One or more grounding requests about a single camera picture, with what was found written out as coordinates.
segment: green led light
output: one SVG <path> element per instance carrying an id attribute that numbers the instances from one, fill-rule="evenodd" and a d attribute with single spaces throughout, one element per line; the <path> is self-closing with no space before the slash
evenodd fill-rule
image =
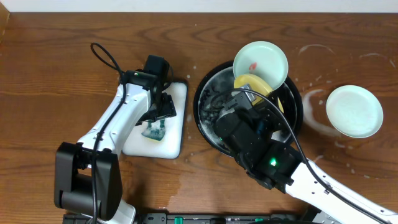
<path id="1" fill-rule="evenodd" d="M 276 161 L 275 158 L 272 158 L 272 159 L 269 161 L 269 164 L 270 164 L 271 166 L 276 166 L 276 165 L 278 164 L 278 162 Z"/>

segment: cable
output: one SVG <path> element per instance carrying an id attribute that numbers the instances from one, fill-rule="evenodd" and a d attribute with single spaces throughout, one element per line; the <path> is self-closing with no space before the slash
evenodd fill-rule
<path id="1" fill-rule="evenodd" d="M 102 59 L 95 51 L 94 46 L 99 47 L 113 62 L 114 66 L 106 62 L 104 59 Z M 122 107 L 125 99 L 126 99 L 126 81 L 124 78 L 124 71 L 122 71 L 118 65 L 118 63 L 115 61 L 115 59 L 112 57 L 112 55 L 99 43 L 91 43 L 90 45 L 91 51 L 95 54 L 95 56 L 98 57 L 103 63 L 105 63 L 107 66 L 117 70 L 120 74 L 120 80 L 123 85 L 123 96 L 118 104 L 118 106 L 115 108 L 115 110 L 112 112 L 111 116 L 105 121 L 104 125 L 100 129 L 100 131 L 97 132 L 97 137 L 94 142 L 94 147 L 93 147 L 93 152 L 91 154 L 91 178 L 92 178 L 92 186 L 93 186 L 93 207 L 94 207 L 94 214 L 93 218 L 91 218 L 91 224 L 97 224 L 97 219 L 98 219 L 98 204 L 97 204 L 97 186 L 96 186 L 96 152 L 98 150 L 98 144 L 100 143 L 100 140 L 102 138 L 102 135 L 107 127 L 107 125 L 111 122 L 112 118 L 115 116 L 115 114 L 119 111 L 120 107 Z"/>
<path id="2" fill-rule="evenodd" d="M 338 199 L 340 199 L 341 201 L 343 201 L 344 203 L 348 204 L 349 206 L 353 207 L 355 210 L 363 213 L 364 215 L 368 216 L 369 218 L 372 218 L 373 220 L 379 222 L 379 223 L 383 223 L 383 224 L 388 224 L 388 222 L 382 220 L 381 218 L 373 215 L 372 213 L 366 211 L 365 209 L 357 206 L 356 204 L 354 204 L 353 202 L 351 202 L 350 200 L 348 200 L 347 198 L 344 198 L 342 195 L 340 195 L 338 192 L 335 192 L 331 187 L 329 187 L 326 183 L 324 183 L 323 180 L 321 180 L 321 178 L 315 173 L 315 171 L 312 169 L 310 163 L 307 160 L 307 157 L 305 157 L 305 154 L 303 152 L 303 149 L 300 146 L 299 141 L 297 140 L 292 128 L 290 127 L 289 123 L 287 122 L 284 114 L 278 109 L 278 107 L 276 107 L 267 97 L 265 97 L 264 95 L 262 95 L 261 93 L 258 93 L 256 91 L 253 90 L 247 90 L 247 89 L 240 89 L 240 88 L 236 88 L 236 89 L 232 89 L 232 90 L 226 90 L 222 93 L 217 94 L 215 97 L 213 97 L 213 99 L 211 99 L 210 101 L 210 105 L 213 106 L 213 103 L 215 101 L 215 99 L 217 99 L 218 97 L 225 95 L 227 93 L 231 93 L 234 91 L 240 91 L 240 92 L 246 92 L 246 93 L 252 93 L 260 98 L 262 98 L 264 101 L 266 101 L 268 104 L 270 104 L 272 106 L 272 108 L 274 110 L 276 110 L 278 112 L 278 115 L 282 118 L 285 127 L 288 129 L 288 131 L 291 133 L 294 143 L 297 146 L 298 151 L 300 152 L 303 162 L 304 164 L 307 166 L 307 168 L 309 169 L 310 173 L 313 175 L 313 177 L 318 181 L 318 183 L 320 183 L 322 185 L 322 187 L 324 187 L 327 191 L 329 191 L 330 193 L 332 193 L 334 196 L 336 196 Z"/>

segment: white wall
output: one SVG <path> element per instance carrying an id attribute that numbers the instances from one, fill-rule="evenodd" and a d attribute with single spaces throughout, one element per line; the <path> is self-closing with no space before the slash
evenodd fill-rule
<path id="1" fill-rule="evenodd" d="M 0 0 L 10 12 L 398 12 L 398 0 Z"/>

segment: wooden table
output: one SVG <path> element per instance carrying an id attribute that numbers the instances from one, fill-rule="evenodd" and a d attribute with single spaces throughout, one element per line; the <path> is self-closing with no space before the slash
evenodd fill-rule
<path id="1" fill-rule="evenodd" d="M 91 53 L 94 41 L 124 70 L 141 68 L 149 54 L 165 57 L 188 82 L 187 116 L 206 73 L 256 40 L 285 52 L 302 94 L 324 90 L 311 98 L 321 123 L 328 121 L 318 102 L 332 90 L 367 88 L 384 109 L 377 134 L 331 138 L 304 125 L 299 140 L 309 158 L 323 155 L 317 164 L 332 177 L 398 211 L 397 21 L 393 14 L 13 13 L 0 46 L 0 223 L 62 221 L 65 211 L 53 204 L 55 151 L 96 123 L 118 82 Z M 120 166 L 123 198 L 140 212 L 302 213 L 307 207 L 247 177 L 210 147 L 194 120 L 185 123 L 178 159 L 122 156 Z"/>

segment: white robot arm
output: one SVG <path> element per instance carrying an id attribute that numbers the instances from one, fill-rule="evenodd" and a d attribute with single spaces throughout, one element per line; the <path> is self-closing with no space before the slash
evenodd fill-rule
<path id="1" fill-rule="evenodd" d="M 246 169 L 248 176 L 267 189 L 277 188 L 308 202 L 340 223 L 398 223 L 395 212 L 376 205 L 337 182 L 315 163 L 304 159 L 302 151 L 272 140 L 272 133 L 285 124 L 299 148 L 292 128 L 276 106 L 273 105 L 273 110 L 270 107 L 257 110 L 246 93 L 261 96 L 268 101 L 267 105 L 271 105 L 265 96 L 252 90 L 235 89 L 229 92 L 232 91 L 240 93 L 224 105 L 224 110 L 230 113 L 220 113 L 222 115 L 216 121 L 214 130 L 230 149 L 235 161 Z"/>
<path id="2" fill-rule="evenodd" d="M 103 134 L 103 140 L 100 141 L 98 150 L 110 149 L 113 154 L 120 156 L 121 149 L 126 142 L 133 127 L 137 124 L 139 119 L 150 107 L 150 91 L 145 90 L 142 86 L 134 84 L 126 84 L 127 94 L 126 100 L 118 113 L 108 124 Z M 81 137 L 78 142 L 83 143 L 82 146 L 88 149 L 94 147 L 96 132 L 104 125 L 110 114 L 118 106 L 123 94 L 123 86 L 118 86 L 118 91 L 112 103 L 94 125 L 90 131 Z M 101 221 L 107 224 L 132 224 L 136 215 L 136 209 L 126 203 L 123 199 L 120 201 L 119 207 L 116 210 L 113 218 L 109 221 Z"/>
<path id="3" fill-rule="evenodd" d="M 322 171 L 314 162 L 309 161 L 309 163 L 317 175 L 334 191 L 386 223 L 398 223 L 398 214 L 371 202 L 347 188 Z M 286 185 L 287 194 L 319 208 L 340 223 L 379 223 L 325 190 L 304 163 L 298 165 L 291 178 L 294 182 L 292 185 Z"/>
<path id="4" fill-rule="evenodd" d="M 171 96 L 162 92 L 169 86 L 165 85 L 169 68 L 164 58 L 150 55 L 143 70 L 120 71 L 122 84 L 99 121 L 76 144 L 61 144 L 55 160 L 57 207 L 92 216 L 93 192 L 96 192 L 96 214 L 100 222 L 132 224 L 136 210 L 121 200 L 118 158 L 135 125 L 176 115 Z M 93 161 L 95 179 L 79 174 L 79 169 L 91 167 Z"/>

